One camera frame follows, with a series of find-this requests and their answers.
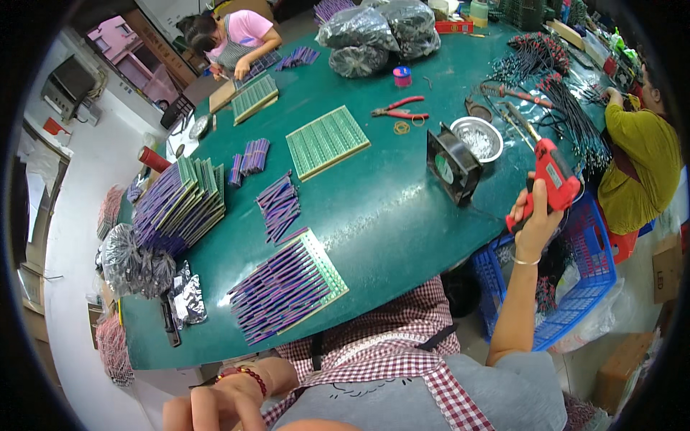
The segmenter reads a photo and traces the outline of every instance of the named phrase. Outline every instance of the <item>bracelet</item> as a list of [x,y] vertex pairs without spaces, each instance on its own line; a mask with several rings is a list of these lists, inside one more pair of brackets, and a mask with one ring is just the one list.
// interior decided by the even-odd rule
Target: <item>bracelet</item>
[[542,260],[542,257],[539,256],[539,259],[537,259],[536,261],[530,263],[530,262],[525,262],[525,261],[521,261],[521,260],[519,260],[519,259],[516,259],[515,256],[513,256],[513,254],[511,253],[511,259],[513,260],[513,262],[517,263],[518,265],[533,266],[533,265],[536,265],[537,263],[539,263],[539,262]]
[[262,380],[261,376],[259,376],[257,373],[253,372],[249,368],[243,368],[243,367],[237,367],[237,368],[229,368],[226,371],[223,371],[222,373],[218,374],[218,377],[216,377],[216,383],[221,381],[224,377],[227,377],[232,374],[239,374],[239,373],[245,373],[249,374],[251,377],[254,377],[254,380],[257,381],[259,384],[259,387],[261,388],[261,394],[263,398],[266,398],[266,384]]

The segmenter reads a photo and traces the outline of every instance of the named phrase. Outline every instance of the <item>red-handled pliers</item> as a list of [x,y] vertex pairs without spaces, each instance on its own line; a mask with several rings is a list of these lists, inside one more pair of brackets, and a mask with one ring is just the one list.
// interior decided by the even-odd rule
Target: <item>red-handled pliers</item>
[[399,102],[395,102],[391,105],[388,105],[387,108],[374,109],[373,111],[371,111],[371,116],[380,117],[382,115],[388,115],[390,117],[404,118],[408,120],[427,119],[429,118],[429,114],[410,114],[409,109],[396,109],[399,106],[403,106],[405,103],[418,102],[423,100],[424,96],[407,97]]

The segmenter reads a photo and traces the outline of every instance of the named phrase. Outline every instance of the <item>woman's right hand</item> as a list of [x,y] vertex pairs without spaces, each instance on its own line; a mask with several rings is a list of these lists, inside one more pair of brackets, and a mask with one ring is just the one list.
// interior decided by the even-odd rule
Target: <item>woman's right hand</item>
[[192,389],[189,397],[170,400],[163,406],[164,431],[231,430],[242,421],[245,431],[265,431],[259,408],[261,388],[248,374],[224,377],[213,386]]
[[[528,173],[529,178],[534,178],[535,173]],[[523,262],[536,262],[542,256],[542,250],[551,235],[563,218],[563,211],[546,213],[549,197],[546,192],[546,182],[543,179],[534,181],[532,187],[534,209],[532,217],[524,224],[524,227],[515,235],[515,258]],[[511,217],[516,222],[522,220],[524,207],[527,204],[527,189],[523,189],[517,196],[515,205],[511,210]]]

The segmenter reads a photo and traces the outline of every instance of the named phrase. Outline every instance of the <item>yellow top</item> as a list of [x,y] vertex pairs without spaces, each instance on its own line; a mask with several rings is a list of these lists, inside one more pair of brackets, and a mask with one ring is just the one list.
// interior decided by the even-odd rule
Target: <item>yellow top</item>
[[638,183],[611,161],[599,185],[599,204],[609,230],[624,235],[640,229],[671,203],[682,169],[676,131],[663,118],[644,109],[625,112],[609,104],[606,125],[613,142],[630,157]]

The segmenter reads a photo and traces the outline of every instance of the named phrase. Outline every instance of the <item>blue basket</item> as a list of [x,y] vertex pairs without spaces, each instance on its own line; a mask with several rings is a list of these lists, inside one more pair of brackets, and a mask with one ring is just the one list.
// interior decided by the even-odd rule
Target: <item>blue basket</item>
[[[609,238],[596,202],[588,192],[573,204],[564,233],[573,244],[581,279],[561,299],[556,312],[535,328],[532,349],[535,351],[550,348],[577,325],[616,280]],[[480,310],[484,315],[487,341],[498,320],[497,310],[506,297],[506,285],[494,250],[510,242],[513,242],[512,235],[496,239],[472,256],[473,268],[482,286]]]
[[638,238],[640,238],[642,235],[646,235],[650,233],[652,230],[654,230],[654,226],[656,226],[656,219],[652,219],[649,223],[646,225],[642,226],[640,228],[640,232],[638,233]]

